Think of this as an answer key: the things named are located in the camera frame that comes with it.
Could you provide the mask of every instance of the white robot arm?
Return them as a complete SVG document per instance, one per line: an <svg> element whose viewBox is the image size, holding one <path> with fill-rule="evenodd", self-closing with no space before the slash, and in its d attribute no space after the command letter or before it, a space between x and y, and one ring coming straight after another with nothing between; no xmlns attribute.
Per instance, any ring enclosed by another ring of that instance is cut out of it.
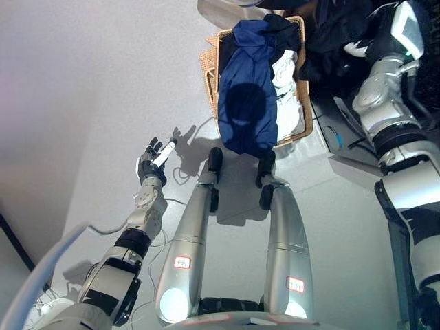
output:
<svg viewBox="0 0 440 330"><path fill-rule="evenodd" d="M425 134L426 127L432 129L435 125L432 116L412 95L424 44L417 18L407 1L388 9L379 35L364 52L374 64L353 101L353 109L375 147L384 174L375 186L377 198L391 221L399 219L408 228L415 286L421 296L430 299L430 311L422 310L422 318L437 329L440 327L440 150ZM402 100L400 87L404 74L408 75L409 103L427 117L428 125L422 126Z"/></svg>
<svg viewBox="0 0 440 330"><path fill-rule="evenodd" d="M105 330L127 322L138 297L141 284L138 274L143 258L162 228L162 215L167 207L162 193L166 183L163 168L176 143L172 140L159 153L162 143L155 138L137 160L141 189L126 228L89 272L78 303L66 308L42 329L60 329L62 325L62 329L68 330Z"/></svg>

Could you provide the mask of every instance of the black cloth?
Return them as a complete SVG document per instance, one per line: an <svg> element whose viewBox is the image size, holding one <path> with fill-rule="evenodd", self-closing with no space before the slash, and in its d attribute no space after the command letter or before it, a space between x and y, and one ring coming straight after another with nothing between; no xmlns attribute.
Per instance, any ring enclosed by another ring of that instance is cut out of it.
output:
<svg viewBox="0 0 440 330"><path fill-rule="evenodd" d="M330 6L334 8L326 15L327 20L306 41L307 58L300 77L343 94L368 76L369 64L348 55L343 46L362 39L368 32L367 16L373 5L370 0L346 0Z"/></svg>
<svg viewBox="0 0 440 330"><path fill-rule="evenodd" d="M219 73L221 74L228 65L232 55L237 50L234 34L229 34L221 39L221 46L219 50Z"/></svg>
<svg viewBox="0 0 440 330"><path fill-rule="evenodd" d="M276 37L276 49L270 58L270 63L274 64L284 54L285 50L294 50L297 52L300 48L299 26L296 23L290 23L287 19L276 15L268 14L264 21L269 23L268 34ZM221 39L219 50L219 73L222 74L232 55L237 50L237 43L233 34L229 34Z"/></svg>
<svg viewBox="0 0 440 330"><path fill-rule="evenodd" d="M299 26L296 23L290 23L284 17L277 14L267 14L264 18L269 23L268 34L276 37L276 47L274 54L270 58L270 64L274 64L281 58L285 50L298 51L300 47Z"/></svg>

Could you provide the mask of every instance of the laundry basket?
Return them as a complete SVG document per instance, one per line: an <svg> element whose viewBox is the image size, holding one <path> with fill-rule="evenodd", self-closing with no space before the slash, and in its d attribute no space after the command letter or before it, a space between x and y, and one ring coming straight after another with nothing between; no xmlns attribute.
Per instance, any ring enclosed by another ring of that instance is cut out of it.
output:
<svg viewBox="0 0 440 330"><path fill-rule="evenodd" d="M303 114L301 118L304 122L304 130L298 133L292 133L290 136L285 137L275 146L285 146L286 144L292 143L293 141L299 140L308 136L313 131L312 123L312 109L309 96L309 82L306 80L299 79L299 70L303 66L305 61L305 29L304 21L300 16L292 16L286 18L291 23L297 23L299 25L299 37L300 37L300 50L298 51L298 61L296 62L294 80L296 83L296 98L300 101L302 105ZM216 37L207 38L213 48L209 49L207 52L200 54L201 66L203 70L203 75L205 78L206 91L209 97L209 103L212 109L212 115L217 123L217 130L219 130L218 121L218 108L217 103L219 99L219 54L221 48L222 39L231 34L232 29L220 31Z"/></svg>

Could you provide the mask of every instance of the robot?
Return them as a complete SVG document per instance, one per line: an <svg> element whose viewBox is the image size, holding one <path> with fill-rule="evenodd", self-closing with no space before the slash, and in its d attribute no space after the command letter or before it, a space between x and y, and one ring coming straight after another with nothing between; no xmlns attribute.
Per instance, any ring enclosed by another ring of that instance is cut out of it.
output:
<svg viewBox="0 0 440 330"><path fill-rule="evenodd" d="M406 1L387 8L379 30L373 41L361 41L347 50L374 63L353 101L353 109L377 152L384 175L375 186L377 198L386 216L400 219L410 233L415 285L421 296L429 297L423 307L423 321L431 329L439 329L440 150L427 139L424 128L402 100L400 89L404 74L415 75L424 44L415 13ZM126 228L89 272L78 302L60 312L43 330L106 330L127 322L140 288L138 274L143 258L161 230L167 207L162 192L166 184L164 162L176 143L172 140L160 150L162 143L155 138L146 148L137 163L141 189ZM217 210L216 185L221 179L222 161L221 149L212 149L207 170L182 215L159 280L157 317L170 330L188 326L242 329L246 325L336 329L313 321L307 237L288 182L273 174L273 151L260 159L256 174L256 185L261 188L260 206L271 212L262 301L201 299L208 215ZM30 304L19 301L26 285L22 291L0 330L21 329L26 315L22 310L30 308Z"/></svg>

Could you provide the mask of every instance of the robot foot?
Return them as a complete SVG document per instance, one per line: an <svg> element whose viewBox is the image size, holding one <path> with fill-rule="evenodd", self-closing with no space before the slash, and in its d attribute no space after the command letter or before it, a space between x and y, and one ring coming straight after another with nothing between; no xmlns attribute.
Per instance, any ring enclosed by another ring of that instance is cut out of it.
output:
<svg viewBox="0 0 440 330"><path fill-rule="evenodd" d="M256 174L255 184L258 188L262 188L261 179L267 175L272 174L272 170L275 165L275 152L273 150L269 150L262 158L260 158L260 162L258 163L258 173Z"/></svg>
<svg viewBox="0 0 440 330"><path fill-rule="evenodd" d="M208 171L214 172L217 176L217 183L220 180L221 165L223 163L223 152L220 148L212 148L209 152ZM219 191L212 189L210 212L215 213L219 208Z"/></svg>

